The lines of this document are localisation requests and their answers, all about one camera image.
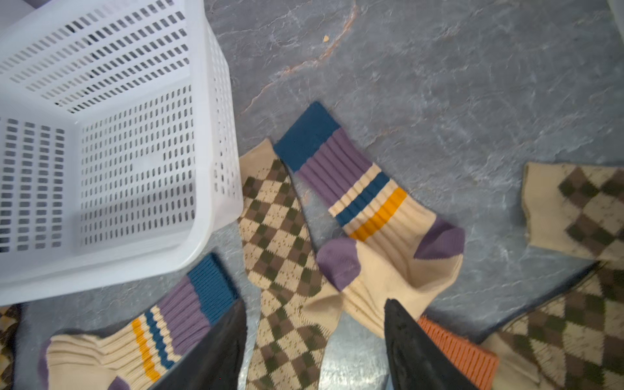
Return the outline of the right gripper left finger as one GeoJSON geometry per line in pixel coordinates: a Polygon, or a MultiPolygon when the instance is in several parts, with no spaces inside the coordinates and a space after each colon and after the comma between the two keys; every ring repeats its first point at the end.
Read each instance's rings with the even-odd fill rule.
{"type": "Polygon", "coordinates": [[[154,388],[237,389],[246,340],[245,303],[239,299],[154,388]]]}

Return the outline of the striped beige purple sock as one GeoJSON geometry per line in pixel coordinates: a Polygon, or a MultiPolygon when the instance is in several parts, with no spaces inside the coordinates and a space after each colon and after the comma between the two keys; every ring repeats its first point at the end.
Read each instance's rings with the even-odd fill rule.
{"type": "Polygon", "coordinates": [[[276,143],[276,154],[317,193],[344,236],[317,253],[345,311],[378,337],[395,299],[412,318],[458,278],[465,232],[425,208],[349,140],[313,102],[276,143]]]}
{"type": "Polygon", "coordinates": [[[109,336],[58,334],[38,364],[47,389],[148,389],[227,314],[239,295],[209,253],[165,296],[109,336]]]}

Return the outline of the white plastic perforated basket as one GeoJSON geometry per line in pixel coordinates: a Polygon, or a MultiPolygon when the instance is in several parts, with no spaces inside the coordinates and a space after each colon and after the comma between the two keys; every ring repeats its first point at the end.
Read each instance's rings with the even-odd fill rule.
{"type": "Polygon", "coordinates": [[[1,35],[1,303],[180,270],[242,211],[201,1],[52,1],[1,35]]]}

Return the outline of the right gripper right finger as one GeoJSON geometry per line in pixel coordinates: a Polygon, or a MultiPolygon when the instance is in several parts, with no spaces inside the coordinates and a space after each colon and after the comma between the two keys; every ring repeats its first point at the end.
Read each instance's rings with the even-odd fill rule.
{"type": "Polygon", "coordinates": [[[388,389],[474,389],[475,385],[445,357],[400,302],[384,306],[388,389]]]}

